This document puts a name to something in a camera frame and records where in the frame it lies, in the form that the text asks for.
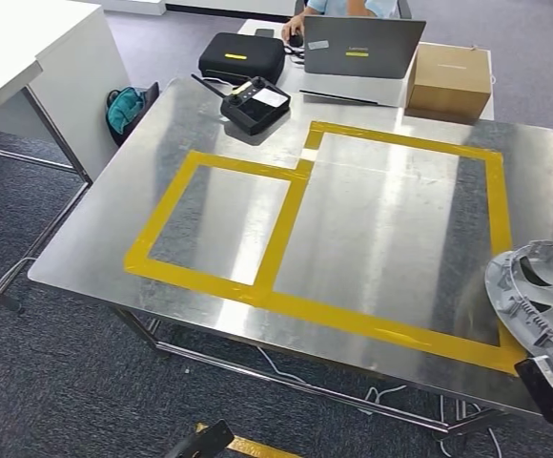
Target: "floor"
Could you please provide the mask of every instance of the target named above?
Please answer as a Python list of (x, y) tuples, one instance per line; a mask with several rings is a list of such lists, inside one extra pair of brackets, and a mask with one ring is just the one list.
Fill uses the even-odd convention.
[[(429, 21), (425, 38), (493, 51), (497, 120), (553, 128), (553, 0), (410, 0)], [(108, 21), (135, 85), (193, 71), (217, 31), (238, 19), (168, 13), (110, 13)], [(0, 148), (59, 159), (54, 145), (0, 134)], [(0, 159), (0, 276), (79, 186), (70, 176)], [(161, 360), (108, 309), (24, 275), (11, 294), (27, 310), (0, 309), (0, 457), (159, 457), (195, 422), (227, 419), (235, 433), (306, 457), (439, 457), (428, 432), (287, 388), (178, 357)], [(177, 326), (165, 338), (270, 370), (254, 347)], [(281, 370), (364, 396), (392, 384), (271, 353)], [(385, 404), (438, 413), (435, 396), (413, 389)], [(449, 404), (447, 413), (451, 414)], [(553, 457), (553, 428), (511, 418), (495, 427), (504, 457)], [(447, 444), (453, 456), (496, 457), (485, 432)], [(224, 456), (241, 456), (228, 452)]]

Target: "person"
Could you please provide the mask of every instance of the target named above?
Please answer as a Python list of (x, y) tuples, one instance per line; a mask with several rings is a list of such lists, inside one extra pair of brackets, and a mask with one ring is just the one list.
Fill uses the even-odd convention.
[(397, 10), (398, 0), (308, 0), (303, 11), (283, 26), (281, 36), (289, 43), (292, 35), (298, 32), (304, 35), (304, 18), (309, 14), (392, 17)]

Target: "white desk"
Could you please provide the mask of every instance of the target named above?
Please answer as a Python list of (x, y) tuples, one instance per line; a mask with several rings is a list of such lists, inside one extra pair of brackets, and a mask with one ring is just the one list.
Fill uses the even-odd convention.
[(20, 93), (27, 87), (94, 180), (117, 150), (105, 98), (128, 85), (100, 6), (0, 0), (0, 131), (52, 141)]
[[(256, 29), (272, 29), (275, 31), (275, 37), (280, 37), (282, 28), (282, 24), (275, 22), (248, 19), (238, 30), (238, 33), (254, 35)], [(492, 71), (489, 51), (489, 66)], [(382, 79), (305, 73), (303, 65), (293, 64), (287, 56), (285, 58), (283, 73), (277, 85), (287, 93), (297, 93), (304, 89), (318, 94), (333, 94), (333, 88), (338, 88), (339, 96), (370, 100), (393, 107), (404, 107), (405, 106), (407, 79), (408, 74), (404, 79)], [(495, 119), (495, 106), (492, 94), (480, 118)]]

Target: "gray plastic part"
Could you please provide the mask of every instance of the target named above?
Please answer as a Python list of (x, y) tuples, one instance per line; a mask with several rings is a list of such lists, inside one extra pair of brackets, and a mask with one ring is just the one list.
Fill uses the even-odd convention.
[(497, 315), (532, 356), (553, 364), (553, 242), (532, 241), (491, 260), (486, 292)]

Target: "black case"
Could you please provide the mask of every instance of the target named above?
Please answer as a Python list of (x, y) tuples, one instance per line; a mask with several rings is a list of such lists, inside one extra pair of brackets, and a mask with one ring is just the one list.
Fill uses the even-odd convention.
[(246, 78), (261, 76), (276, 84), (285, 64), (283, 42), (275, 38), (236, 33), (218, 33), (198, 62), (204, 78), (220, 78), (232, 84), (242, 84)]

